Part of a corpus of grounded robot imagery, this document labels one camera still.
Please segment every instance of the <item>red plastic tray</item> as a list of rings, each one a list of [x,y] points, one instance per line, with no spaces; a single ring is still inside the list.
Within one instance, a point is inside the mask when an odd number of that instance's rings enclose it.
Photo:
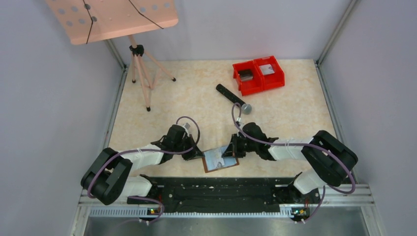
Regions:
[[[263,75],[259,66],[270,64],[274,69],[273,74]],[[274,56],[259,58],[251,61],[233,64],[233,78],[238,83],[238,89],[242,96],[250,95],[264,90],[274,89],[285,85],[284,71],[282,71]],[[253,79],[242,81],[238,71],[250,69]]]

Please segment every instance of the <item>table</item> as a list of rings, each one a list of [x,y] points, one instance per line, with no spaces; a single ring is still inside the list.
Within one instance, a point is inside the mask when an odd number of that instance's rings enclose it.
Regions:
[[[178,80],[175,83],[162,78],[158,80],[157,89],[151,93],[150,99],[155,105],[151,112],[143,109],[140,84],[131,83],[130,69],[109,147],[115,150],[136,149],[159,140],[180,116],[190,116],[200,126],[200,150],[227,145],[231,135],[237,132],[231,118],[232,103],[215,87],[221,83],[240,95],[232,78],[232,64],[242,61],[245,60],[161,62]],[[285,73],[285,86],[243,97],[252,105],[253,111],[250,115],[242,115],[242,122],[256,122],[268,137],[281,139],[305,138],[321,129],[334,135],[314,61],[278,60],[278,63]],[[151,77],[154,76],[156,65],[151,62],[145,64]],[[196,138],[193,126],[191,133]],[[175,155],[164,164],[133,171],[131,176],[293,177],[310,168],[306,161],[271,162],[248,153],[239,159],[238,166],[205,173],[201,159],[184,161],[181,156]]]

